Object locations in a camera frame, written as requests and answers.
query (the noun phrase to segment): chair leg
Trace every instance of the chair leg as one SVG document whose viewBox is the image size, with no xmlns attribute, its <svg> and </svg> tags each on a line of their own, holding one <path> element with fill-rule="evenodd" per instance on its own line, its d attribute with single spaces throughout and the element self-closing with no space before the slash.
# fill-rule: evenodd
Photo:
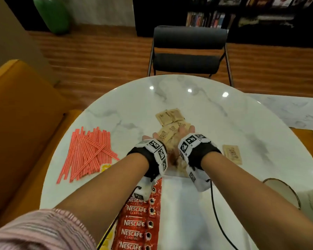
<svg viewBox="0 0 313 250">
<path fill-rule="evenodd" d="M 230 86 L 234 88 L 233 77 L 232 77 L 230 62 L 228 60 L 228 53 L 227 53 L 226 44 L 224 46 L 224 49 L 225 49 L 225 59 L 226 59 L 226 67 L 227 67 L 228 79 L 230 81 Z"/>
<path fill-rule="evenodd" d="M 149 62 L 149 69 L 147 71 L 147 76 L 151 75 L 153 56 L 154 56 L 154 40 L 152 41 L 152 49 L 151 49 L 151 54 L 150 54 L 150 62 Z"/>
</svg>

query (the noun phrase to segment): round table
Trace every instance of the round table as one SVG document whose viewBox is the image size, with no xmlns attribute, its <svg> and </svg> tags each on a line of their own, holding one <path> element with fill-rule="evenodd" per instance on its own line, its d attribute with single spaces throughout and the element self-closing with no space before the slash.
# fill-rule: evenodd
<svg viewBox="0 0 313 250">
<path fill-rule="evenodd" d="M 296 192 L 313 190 L 313 158 L 295 134 L 270 110 L 245 93 L 210 79 L 157 75 L 122 85 L 92 103 L 60 141 L 45 177 L 40 208 L 53 208 L 97 174 L 69 183 L 57 178 L 76 128 L 97 126 L 111 132 L 119 158 L 161 128 L 155 114 L 179 108 L 221 149 L 237 145 L 241 167 L 259 180 L 274 177 Z M 191 180 L 166 176 L 162 183 L 158 250 L 233 249 L 222 235 L 212 210 L 210 191 L 198 193 Z M 248 235 L 214 187 L 221 225 L 239 249 L 250 249 Z"/>
</svg>

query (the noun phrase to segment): sleeve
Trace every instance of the sleeve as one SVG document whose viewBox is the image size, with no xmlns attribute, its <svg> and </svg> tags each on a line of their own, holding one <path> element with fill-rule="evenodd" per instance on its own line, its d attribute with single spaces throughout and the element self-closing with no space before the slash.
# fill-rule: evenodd
<svg viewBox="0 0 313 250">
<path fill-rule="evenodd" d="M 0 228 L 0 249 L 96 249 L 93 237 L 72 213 L 60 209 L 24 214 Z"/>
</svg>

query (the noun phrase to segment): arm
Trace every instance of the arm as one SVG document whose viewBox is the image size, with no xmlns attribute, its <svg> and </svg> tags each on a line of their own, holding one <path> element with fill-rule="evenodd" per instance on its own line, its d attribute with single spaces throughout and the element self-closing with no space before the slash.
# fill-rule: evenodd
<svg viewBox="0 0 313 250">
<path fill-rule="evenodd" d="M 201 167 L 259 249 L 313 249 L 313 223 L 277 192 L 217 152 Z"/>
<path fill-rule="evenodd" d="M 130 154 L 74 191 L 56 208 L 72 212 L 99 242 L 148 168 L 143 155 Z"/>
</svg>

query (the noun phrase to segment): bookshelf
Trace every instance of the bookshelf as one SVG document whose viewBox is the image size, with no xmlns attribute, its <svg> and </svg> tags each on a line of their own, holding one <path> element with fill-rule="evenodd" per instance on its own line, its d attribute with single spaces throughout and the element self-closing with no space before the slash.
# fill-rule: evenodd
<svg viewBox="0 0 313 250">
<path fill-rule="evenodd" d="M 230 17 L 235 16 L 229 27 L 228 42 L 259 45 L 295 46 L 313 48 L 313 2 L 307 7 L 289 5 L 286 8 L 267 5 L 247 6 L 240 0 L 237 6 L 221 6 L 220 0 L 133 0 L 138 36 L 152 37 L 158 25 L 185 26 L 188 12 L 200 12 L 206 17 L 215 11 L 225 13 L 222 28 L 228 28 Z M 257 24 L 243 25 L 242 21 L 266 16 L 292 16 L 281 24 L 260 20 Z"/>
</svg>

